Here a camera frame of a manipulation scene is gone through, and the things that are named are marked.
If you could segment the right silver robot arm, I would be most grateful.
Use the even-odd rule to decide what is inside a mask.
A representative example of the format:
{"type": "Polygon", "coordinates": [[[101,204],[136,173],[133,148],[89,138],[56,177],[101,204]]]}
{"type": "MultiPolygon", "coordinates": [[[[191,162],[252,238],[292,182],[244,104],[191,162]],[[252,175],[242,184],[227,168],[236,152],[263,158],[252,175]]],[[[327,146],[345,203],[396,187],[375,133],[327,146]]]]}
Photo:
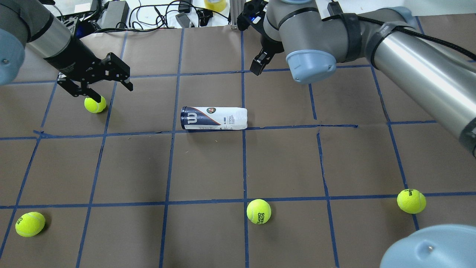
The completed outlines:
{"type": "Polygon", "coordinates": [[[475,69],[437,45],[475,55],[418,33],[406,7],[362,15],[331,7],[323,19],[314,0],[252,0],[238,17],[241,31],[248,26],[262,36],[262,51],[250,68],[255,75],[281,52],[301,84],[330,77],[337,63],[367,58],[475,155],[475,69]]]}

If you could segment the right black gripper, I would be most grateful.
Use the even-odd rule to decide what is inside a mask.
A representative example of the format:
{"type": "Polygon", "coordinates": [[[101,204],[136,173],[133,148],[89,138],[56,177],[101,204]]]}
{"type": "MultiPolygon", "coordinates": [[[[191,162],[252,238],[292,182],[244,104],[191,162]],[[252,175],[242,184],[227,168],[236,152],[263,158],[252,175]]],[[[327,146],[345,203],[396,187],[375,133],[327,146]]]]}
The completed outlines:
{"type": "Polygon", "coordinates": [[[260,55],[262,56],[255,56],[250,66],[250,71],[257,76],[262,73],[264,68],[272,61],[276,54],[284,52],[282,42],[270,38],[265,33],[261,34],[260,44],[262,45],[260,51],[260,55]]]}

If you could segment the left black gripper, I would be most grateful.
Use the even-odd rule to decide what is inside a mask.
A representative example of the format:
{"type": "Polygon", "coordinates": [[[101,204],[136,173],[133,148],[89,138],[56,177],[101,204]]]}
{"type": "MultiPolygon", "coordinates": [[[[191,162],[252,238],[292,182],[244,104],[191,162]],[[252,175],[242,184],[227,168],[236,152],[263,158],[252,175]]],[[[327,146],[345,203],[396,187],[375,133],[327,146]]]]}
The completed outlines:
{"type": "Polygon", "coordinates": [[[80,39],[71,38],[63,51],[45,60],[64,75],[57,83],[73,97],[87,96],[101,102],[102,96],[89,84],[102,80],[119,82],[133,91],[130,67],[121,58],[110,52],[104,59],[99,59],[80,39]]]}

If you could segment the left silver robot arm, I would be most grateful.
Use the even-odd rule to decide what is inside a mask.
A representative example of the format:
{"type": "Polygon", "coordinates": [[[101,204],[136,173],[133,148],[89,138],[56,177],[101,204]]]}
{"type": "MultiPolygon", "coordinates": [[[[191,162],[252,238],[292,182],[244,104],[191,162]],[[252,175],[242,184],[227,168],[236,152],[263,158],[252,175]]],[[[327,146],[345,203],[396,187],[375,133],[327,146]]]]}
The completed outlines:
{"type": "Polygon", "coordinates": [[[0,4],[1,85],[17,78],[25,48],[58,70],[57,82],[73,97],[102,97],[90,88],[99,81],[120,82],[129,91],[130,67],[114,53],[99,59],[39,0],[2,0],[0,4]]]}

